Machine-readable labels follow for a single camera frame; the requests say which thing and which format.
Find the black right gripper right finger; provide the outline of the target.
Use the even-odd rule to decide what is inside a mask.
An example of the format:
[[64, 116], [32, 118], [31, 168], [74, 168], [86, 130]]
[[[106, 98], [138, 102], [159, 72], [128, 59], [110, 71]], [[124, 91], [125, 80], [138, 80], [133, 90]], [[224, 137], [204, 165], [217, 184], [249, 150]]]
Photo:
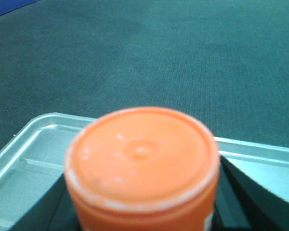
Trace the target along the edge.
[[222, 156], [212, 230], [289, 231], [289, 202]]

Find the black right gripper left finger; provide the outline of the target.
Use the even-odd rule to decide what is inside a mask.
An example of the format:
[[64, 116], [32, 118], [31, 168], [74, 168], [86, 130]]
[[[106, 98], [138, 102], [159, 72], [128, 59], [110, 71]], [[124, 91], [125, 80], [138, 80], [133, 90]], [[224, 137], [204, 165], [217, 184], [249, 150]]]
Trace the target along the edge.
[[79, 231], [78, 217], [63, 175], [11, 227], [12, 231]]

